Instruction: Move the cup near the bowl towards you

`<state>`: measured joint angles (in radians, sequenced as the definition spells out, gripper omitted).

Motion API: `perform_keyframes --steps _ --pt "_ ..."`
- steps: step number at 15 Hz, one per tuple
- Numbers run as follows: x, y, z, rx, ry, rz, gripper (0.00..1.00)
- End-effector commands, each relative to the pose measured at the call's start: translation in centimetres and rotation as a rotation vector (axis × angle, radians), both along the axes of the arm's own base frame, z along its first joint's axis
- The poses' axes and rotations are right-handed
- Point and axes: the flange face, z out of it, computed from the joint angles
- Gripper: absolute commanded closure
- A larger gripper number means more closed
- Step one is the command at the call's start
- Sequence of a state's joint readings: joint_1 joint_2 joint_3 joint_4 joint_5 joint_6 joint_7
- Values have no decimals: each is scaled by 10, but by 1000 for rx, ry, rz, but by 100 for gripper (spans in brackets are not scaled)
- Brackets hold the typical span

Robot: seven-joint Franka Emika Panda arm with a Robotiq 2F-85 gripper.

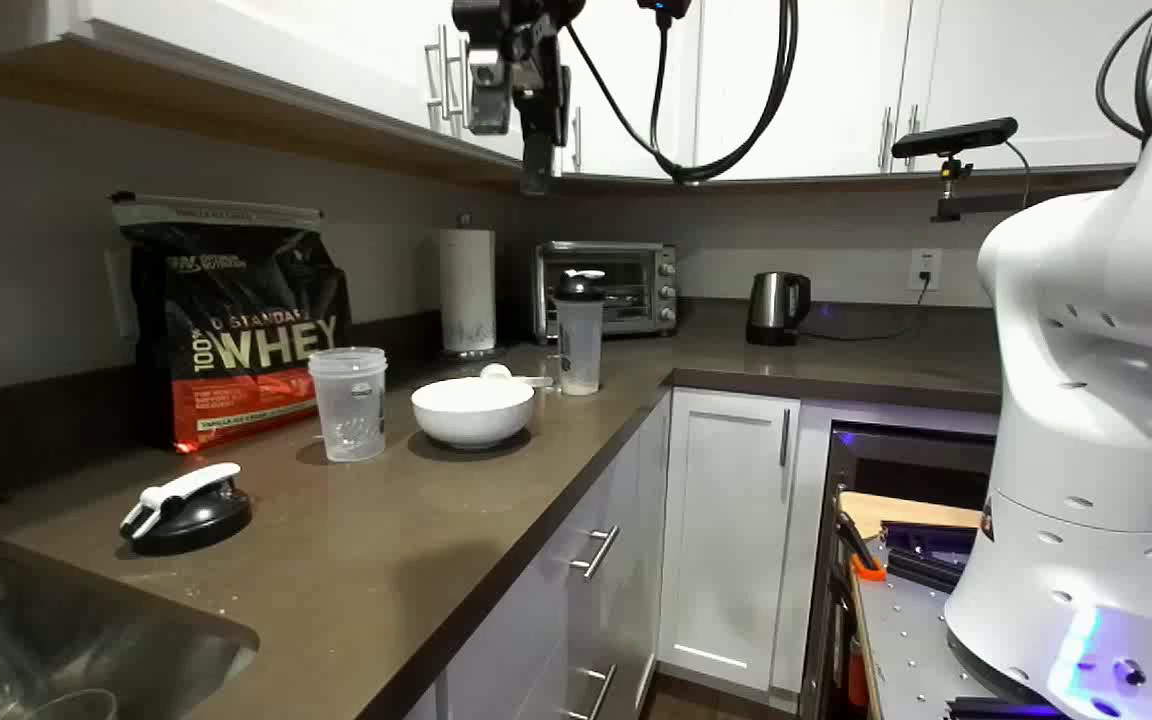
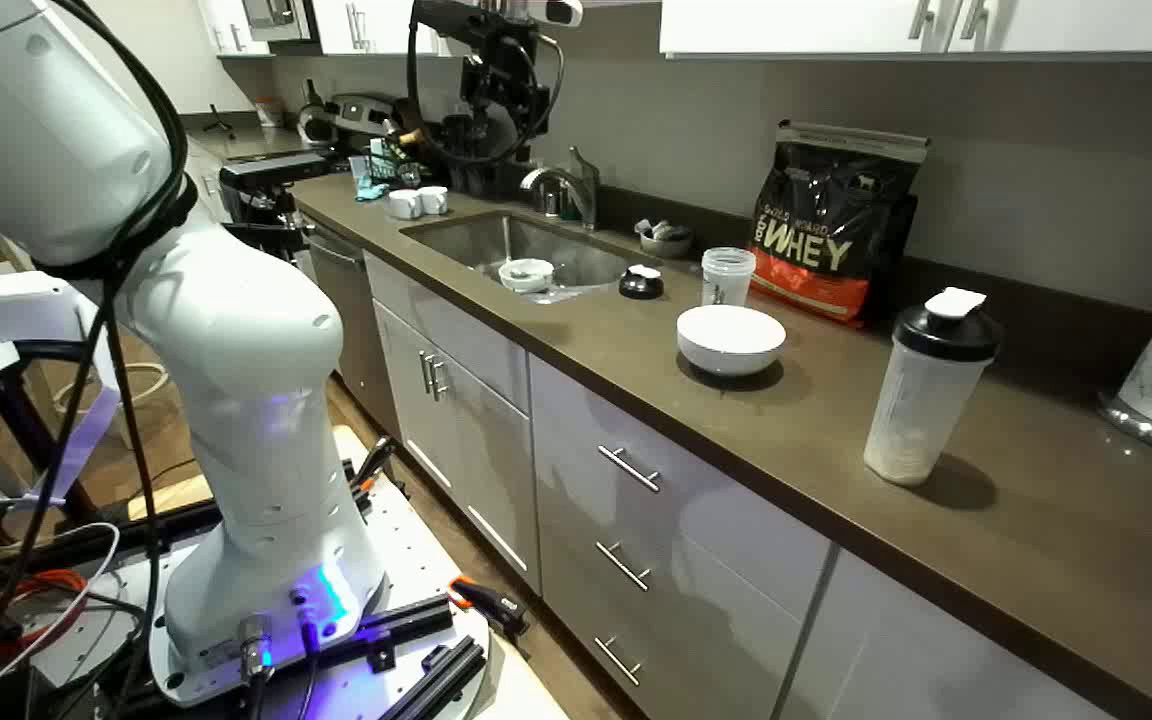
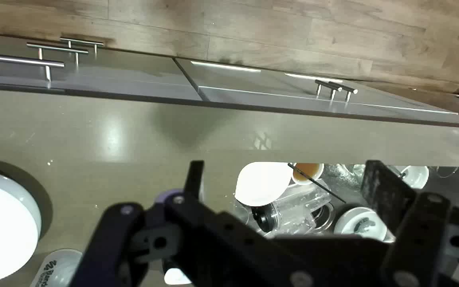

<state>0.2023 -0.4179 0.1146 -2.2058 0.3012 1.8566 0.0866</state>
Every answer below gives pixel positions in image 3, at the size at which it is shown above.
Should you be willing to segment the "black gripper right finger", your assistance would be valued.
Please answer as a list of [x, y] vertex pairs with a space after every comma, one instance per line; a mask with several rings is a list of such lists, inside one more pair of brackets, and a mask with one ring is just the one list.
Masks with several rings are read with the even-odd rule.
[[436, 193], [417, 193], [377, 159], [364, 163], [359, 191], [393, 234], [380, 263], [383, 284], [434, 287], [450, 202]]

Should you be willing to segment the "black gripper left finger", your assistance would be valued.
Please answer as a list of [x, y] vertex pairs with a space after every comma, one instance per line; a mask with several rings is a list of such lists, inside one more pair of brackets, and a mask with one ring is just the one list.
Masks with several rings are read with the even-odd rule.
[[183, 245], [183, 228], [167, 217], [168, 198], [199, 198], [203, 163], [191, 161], [184, 185], [160, 193], [144, 209], [140, 202], [106, 207], [93, 228], [68, 287], [136, 287], [155, 260], [167, 260]]

